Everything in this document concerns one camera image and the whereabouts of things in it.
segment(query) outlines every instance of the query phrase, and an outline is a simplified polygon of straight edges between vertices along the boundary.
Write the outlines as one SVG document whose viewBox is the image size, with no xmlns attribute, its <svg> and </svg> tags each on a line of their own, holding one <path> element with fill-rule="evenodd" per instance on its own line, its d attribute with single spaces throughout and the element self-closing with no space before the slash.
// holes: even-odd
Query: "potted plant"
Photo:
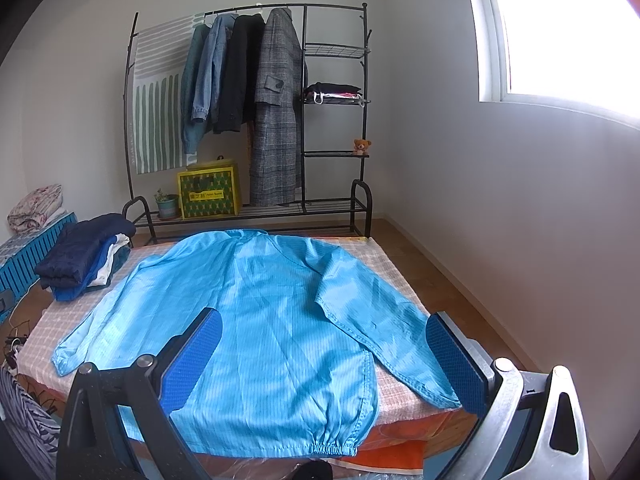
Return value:
<svg viewBox="0 0 640 480">
<path fill-rule="evenodd" d="M 178 195 L 167 195 L 158 189 L 154 195 L 158 204 L 158 216 L 160 218 L 169 219 L 178 216 Z"/>
</svg>

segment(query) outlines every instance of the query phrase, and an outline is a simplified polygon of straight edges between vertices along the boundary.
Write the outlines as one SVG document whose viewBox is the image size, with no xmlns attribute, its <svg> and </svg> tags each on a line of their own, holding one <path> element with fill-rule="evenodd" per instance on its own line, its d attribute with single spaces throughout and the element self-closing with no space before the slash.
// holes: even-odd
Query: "blue plant pot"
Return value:
<svg viewBox="0 0 640 480">
<path fill-rule="evenodd" d="M 169 219 L 176 218 L 178 216 L 178 196 L 167 195 L 167 200 L 164 202 L 158 202 L 158 216 L 160 218 Z"/>
</svg>

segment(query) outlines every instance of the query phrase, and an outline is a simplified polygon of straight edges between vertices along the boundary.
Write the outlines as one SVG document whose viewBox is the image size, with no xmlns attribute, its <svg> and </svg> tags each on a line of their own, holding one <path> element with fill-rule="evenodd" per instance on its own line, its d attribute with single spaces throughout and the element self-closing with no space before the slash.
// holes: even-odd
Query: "blue gripper pad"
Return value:
<svg viewBox="0 0 640 480">
<path fill-rule="evenodd" d="M 487 410 L 489 384 L 494 378 L 493 371 L 488 368 L 486 362 L 481 367 L 474 361 L 472 355 L 477 351 L 471 347 L 448 316 L 446 319 L 449 325 L 440 314 L 429 316 L 426 329 L 427 344 L 436 356 L 462 407 L 468 413 L 475 413 L 481 418 Z M 491 378 L 486 376 L 487 368 Z"/>
<path fill-rule="evenodd" d="M 162 375 L 162 394 L 158 400 L 165 414 L 185 405 L 220 338 L 222 317 L 212 309 Z"/>
</svg>

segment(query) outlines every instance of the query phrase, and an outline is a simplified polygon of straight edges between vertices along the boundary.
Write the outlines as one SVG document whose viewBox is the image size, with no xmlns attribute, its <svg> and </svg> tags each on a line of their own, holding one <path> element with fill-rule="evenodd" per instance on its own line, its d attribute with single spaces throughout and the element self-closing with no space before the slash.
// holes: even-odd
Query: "teddy bear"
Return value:
<svg viewBox="0 0 640 480">
<path fill-rule="evenodd" d="M 353 155 L 369 155 L 367 150 L 371 145 L 370 140 L 365 139 L 355 139 L 353 141 Z"/>
</svg>

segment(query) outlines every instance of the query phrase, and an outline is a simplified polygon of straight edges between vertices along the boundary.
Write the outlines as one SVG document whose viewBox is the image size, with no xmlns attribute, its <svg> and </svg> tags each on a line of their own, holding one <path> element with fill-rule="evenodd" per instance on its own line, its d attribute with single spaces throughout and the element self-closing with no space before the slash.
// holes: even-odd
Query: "blue basket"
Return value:
<svg viewBox="0 0 640 480">
<path fill-rule="evenodd" d="M 67 223 L 78 222 L 75 213 L 68 213 L 42 231 L 16 235 L 0 246 L 0 291 L 10 288 L 14 292 L 15 303 L 22 299 L 30 286 L 37 280 L 33 269 L 55 245 Z M 3 322 L 12 309 L 0 314 Z"/>
</svg>

